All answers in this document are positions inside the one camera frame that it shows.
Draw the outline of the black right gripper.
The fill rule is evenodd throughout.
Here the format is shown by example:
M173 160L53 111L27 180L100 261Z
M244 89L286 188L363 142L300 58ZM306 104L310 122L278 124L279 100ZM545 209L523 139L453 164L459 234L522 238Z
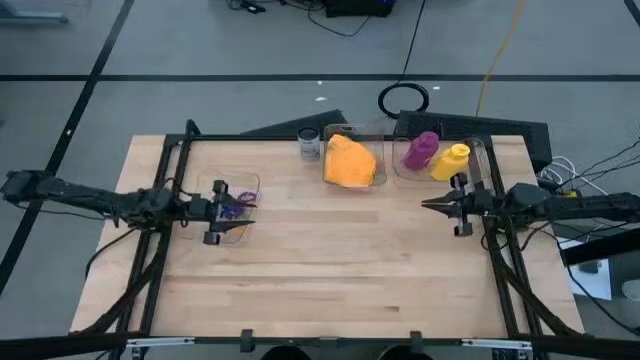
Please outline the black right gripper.
M422 201L423 205L435 204L433 209L448 218L458 219L458 224L454 227L456 237L466 237L473 233L473 226L468 221L469 215L489 216L494 212L492 193L484 188L467 192L465 190L467 184L467 175L459 172L450 178L450 185L453 188L452 195L446 194Z

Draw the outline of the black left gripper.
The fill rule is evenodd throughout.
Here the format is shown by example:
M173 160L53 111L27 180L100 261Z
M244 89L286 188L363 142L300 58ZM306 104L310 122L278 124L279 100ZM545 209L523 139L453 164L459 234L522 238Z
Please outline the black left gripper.
M220 200L223 195L228 194L228 184L223 180L215 180L213 183L214 199L209 200L201 194L194 194L187 205L187 220L189 222L204 222L208 224L208 229L204 233L203 243L206 245L219 245L221 242L221 232L254 224L252 220L224 221L219 223L219 230L215 230L216 217ZM254 203L245 202L223 202L223 206L232 208L257 208Z

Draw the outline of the yellow sports bottle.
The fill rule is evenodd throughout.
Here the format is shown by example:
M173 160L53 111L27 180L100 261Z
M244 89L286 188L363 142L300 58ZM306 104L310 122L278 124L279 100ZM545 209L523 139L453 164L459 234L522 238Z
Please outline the yellow sports bottle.
M471 149L465 144L452 145L433 162L431 177L439 181L449 180L467 167L470 153Z

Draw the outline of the magenta sports bottle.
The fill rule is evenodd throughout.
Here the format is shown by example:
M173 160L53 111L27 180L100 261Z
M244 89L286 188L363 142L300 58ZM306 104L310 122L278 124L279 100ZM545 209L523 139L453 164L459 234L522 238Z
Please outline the magenta sports bottle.
M411 141L403 164L410 170L425 168L439 149L439 135L434 132L422 132Z

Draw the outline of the orange microfibre cloth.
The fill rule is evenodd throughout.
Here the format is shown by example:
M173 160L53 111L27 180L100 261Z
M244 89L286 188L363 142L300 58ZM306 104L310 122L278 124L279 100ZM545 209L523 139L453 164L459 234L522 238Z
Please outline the orange microfibre cloth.
M368 187L373 184L376 157L361 143L334 134L327 143L324 179L343 187Z

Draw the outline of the clear plastic bin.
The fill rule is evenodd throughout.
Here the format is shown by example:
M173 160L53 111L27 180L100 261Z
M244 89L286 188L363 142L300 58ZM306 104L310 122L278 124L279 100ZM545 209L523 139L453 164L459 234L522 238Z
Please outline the clear plastic bin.
M330 137L339 134L361 143L370 150L376 157L376 172L373 184L368 187L343 187L324 179L324 161L327 150L327 143ZM386 167L384 156L384 136L381 130L373 125L349 125L349 124L331 124L324 129L323 140L323 180L329 184L340 186L343 188L363 189L373 186L382 185L386 181Z
M206 170L197 177L195 193L201 194L209 200L214 199L213 183L215 180L223 180L228 184L228 194L220 200L216 217L215 230L219 230L219 223L224 221L252 220L255 222L257 208L232 208L223 206L223 202L245 202L257 205L260 178L257 174L238 171L231 168ZM238 243L245 235L250 225L221 232L219 245L232 245Z
M400 178L414 182L433 182L431 168L433 160L430 160L425 168L411 170L407 168L403 161L410 149L411 140L409 138L396 138L391 144L391 162L394 173ZM487 155L485 144L479 138L466 138L461 141L441 141L434 158L437 159L441 153L451 148L455 144L464 144L470 149L468 163L462 169L467 174L469 184L491 179L491 166Z

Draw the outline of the white drink can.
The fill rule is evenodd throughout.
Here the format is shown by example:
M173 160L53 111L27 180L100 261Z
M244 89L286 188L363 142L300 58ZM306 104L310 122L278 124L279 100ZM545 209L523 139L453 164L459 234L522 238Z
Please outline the white drink can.
M320 158L320 135L311 127L300 129L297 134L300 155L305 161L316 161Z

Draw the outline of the black beam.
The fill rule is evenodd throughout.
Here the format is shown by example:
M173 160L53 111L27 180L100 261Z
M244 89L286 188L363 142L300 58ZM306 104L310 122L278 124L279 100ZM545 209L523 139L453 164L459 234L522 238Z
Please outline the black beam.
M564 264L572 266L634 251L640 251L640 228L562 249L560 254Z

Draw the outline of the white paper sheet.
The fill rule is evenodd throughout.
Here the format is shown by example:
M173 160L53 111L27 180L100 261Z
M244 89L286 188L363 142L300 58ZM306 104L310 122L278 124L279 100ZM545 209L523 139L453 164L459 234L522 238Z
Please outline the white paper sheet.
M580 241L562 237L558 238L558 243L563 250L582 244ZM573 277L591 296L596 299L612 300L609 260L596 260L571 265L569 269ZM573 281L571 281L571 289L575 295L586 296L586 293Z

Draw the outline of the black box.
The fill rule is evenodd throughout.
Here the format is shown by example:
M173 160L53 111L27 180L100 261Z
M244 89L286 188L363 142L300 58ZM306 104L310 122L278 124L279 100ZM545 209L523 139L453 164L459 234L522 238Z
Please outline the black box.
M374 16L386 17L396 0L321 0L327 17Z

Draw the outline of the black table frame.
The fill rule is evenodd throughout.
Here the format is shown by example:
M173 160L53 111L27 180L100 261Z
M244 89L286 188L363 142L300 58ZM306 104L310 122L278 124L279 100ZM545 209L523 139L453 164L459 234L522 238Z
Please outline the black table frame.
M476 224L466 238L454 221L421 207L446 182L394 173L347 189L323 180L294 138L210 136L195 142L183 187L206 170L257 174L255 223L232 245L203 243L205 226L174 227L153 290L136 298L125 330L152 336L298 340L502 338L529 328L518 295L502 300Z

